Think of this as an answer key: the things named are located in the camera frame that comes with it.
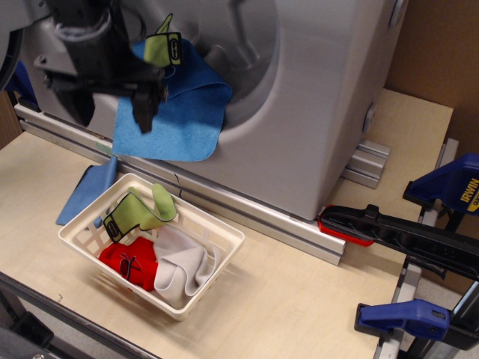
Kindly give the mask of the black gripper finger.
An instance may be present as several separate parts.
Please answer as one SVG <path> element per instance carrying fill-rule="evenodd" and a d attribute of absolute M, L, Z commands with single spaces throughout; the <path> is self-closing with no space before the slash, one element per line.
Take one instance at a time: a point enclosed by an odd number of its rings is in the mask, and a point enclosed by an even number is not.
<path fill-rule="evenodd" d="M 64 81 L 53 81 L 51 89 L 58 101 L 77 123 L 83 126 L 90 124 L 94 116 L 95 104 L 93 95 L 88 89 Z"/>
<path fill-rule="evenodd" d="M 157 115 L 164 89 L 159 84 L 140 84 L 132 96 L 132 113 L 141 134 L 152 130 L 153 118 Z"/>

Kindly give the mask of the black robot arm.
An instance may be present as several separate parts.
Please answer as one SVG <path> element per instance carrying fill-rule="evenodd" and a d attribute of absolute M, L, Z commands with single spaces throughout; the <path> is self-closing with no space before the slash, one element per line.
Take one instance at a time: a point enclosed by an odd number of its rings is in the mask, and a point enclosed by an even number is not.
<path fill-rule="evenodd" d="M 142 133 L 153 126 L 165 99 L 165 71 L 136 56 L 119 1 L 48 1 L 52 33 L 65 52 L 39 55 L 34 65 L 73 119 L 87 126 L 96 93 L 130 98 Z"/>

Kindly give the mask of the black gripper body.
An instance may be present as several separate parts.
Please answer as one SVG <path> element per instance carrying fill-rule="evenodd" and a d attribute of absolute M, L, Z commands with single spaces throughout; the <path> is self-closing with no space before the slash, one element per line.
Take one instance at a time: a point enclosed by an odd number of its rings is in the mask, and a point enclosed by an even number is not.
<path fill-rule="evenodd" d="M 115 25 L 56 25 L 52 33 L 64 50 L 38 55 L 34 66 L 44 71 L 46 86 L 59 99 L 91 101 L 94 93 L 128 96 L 139 102 L 165 99 L 165 71 L 134 55 L 125 31 Z"/>

